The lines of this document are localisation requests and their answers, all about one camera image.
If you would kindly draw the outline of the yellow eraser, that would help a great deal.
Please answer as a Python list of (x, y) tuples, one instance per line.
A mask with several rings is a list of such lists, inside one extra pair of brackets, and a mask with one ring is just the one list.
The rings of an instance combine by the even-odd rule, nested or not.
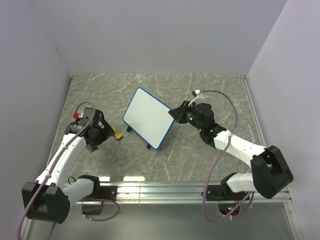
[(114, 132), (113, 136), (117, 141), (120, 141), (123, 138), (123, 134), (117, 131), (116, 128), (113, 128), (113, 132)]

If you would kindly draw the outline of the blue framed whiteboard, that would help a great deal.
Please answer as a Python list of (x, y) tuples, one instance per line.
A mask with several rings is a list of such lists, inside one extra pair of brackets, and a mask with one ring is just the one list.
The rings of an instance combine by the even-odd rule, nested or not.
[(171, 110), (145, 89), (138, 87), (122, 117), (151, 148), (157, 150), (173, 126)]

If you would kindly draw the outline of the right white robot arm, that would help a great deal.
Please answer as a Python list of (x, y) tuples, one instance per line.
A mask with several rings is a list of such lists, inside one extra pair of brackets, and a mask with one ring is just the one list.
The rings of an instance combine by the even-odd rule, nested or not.
[(184, 101), (168, 113), (177, 123), (195, 127), (205, 144), (225, 151), (250, 167), (250, 172), (231, 173), (221, 180), (217, 190), (219, 199), (232, 200), (244, 192), (258, 192), (271, 199), (294, 180), (278, 147), (257, 145), (232, 134), (215, 121), (210, 104)]

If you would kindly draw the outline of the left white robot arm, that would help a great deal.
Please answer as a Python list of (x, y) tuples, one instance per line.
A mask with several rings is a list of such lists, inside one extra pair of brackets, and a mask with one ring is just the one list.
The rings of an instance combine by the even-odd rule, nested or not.
[(81, 153), (98, 150), (99, 145), (115, 136), (114, 129), (98, 109), (86, 107), (82, 114), (74, 113), (75, 120), (64, 131), (62, 142), (45, 170), (34, 182), (22, 187), (25, 216), (55, 224), (63, 223), (70, 208), (82, 199), (103, 199), (100, 179), (81, 175), (65, 186)]

